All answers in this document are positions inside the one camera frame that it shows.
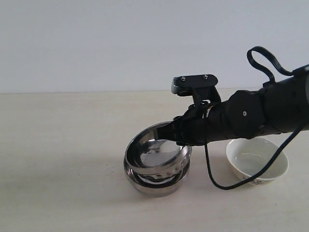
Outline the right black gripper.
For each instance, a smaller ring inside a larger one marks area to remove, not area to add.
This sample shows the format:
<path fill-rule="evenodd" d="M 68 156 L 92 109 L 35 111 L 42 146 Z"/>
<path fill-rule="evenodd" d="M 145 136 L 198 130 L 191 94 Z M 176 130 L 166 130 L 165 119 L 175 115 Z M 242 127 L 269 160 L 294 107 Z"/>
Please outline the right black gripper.
<path fill-rule="evenodd" d="M 210 108 L 208 102 L 203 102 L 197 109 L 191 104 L 183 115 L 159 126 L 155 132 L 156 139 L 174 141 L 178 145 L 203 146 L 206 130 L 204 118 Z"/>

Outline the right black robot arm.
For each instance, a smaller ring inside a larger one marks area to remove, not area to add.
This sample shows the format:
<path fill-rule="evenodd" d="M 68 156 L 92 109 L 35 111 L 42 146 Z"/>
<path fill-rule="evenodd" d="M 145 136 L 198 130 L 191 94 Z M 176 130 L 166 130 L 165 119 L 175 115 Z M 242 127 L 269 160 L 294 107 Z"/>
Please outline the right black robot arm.
<path fill-rule="evenodd" d="M 257 91 L 238 90 L 223 102 L 191 105 L 154 131 L 156 139 L 181 145 L 294 132 L 309 129 L 309 67 Z"/>

